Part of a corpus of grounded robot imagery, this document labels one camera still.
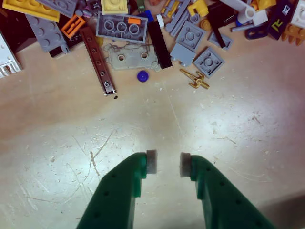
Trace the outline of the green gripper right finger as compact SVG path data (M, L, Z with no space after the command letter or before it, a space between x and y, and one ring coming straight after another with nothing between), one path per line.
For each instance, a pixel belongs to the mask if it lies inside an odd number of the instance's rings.
M274 229L275 226L210 161L180 155L180 176L195 182L207 229Z

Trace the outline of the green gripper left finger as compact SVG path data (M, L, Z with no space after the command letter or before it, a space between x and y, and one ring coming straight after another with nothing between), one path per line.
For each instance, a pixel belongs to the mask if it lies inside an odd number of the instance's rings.
M132 229L142 179L156 173L156 150L134 153L124 159L101 179L77 228Z

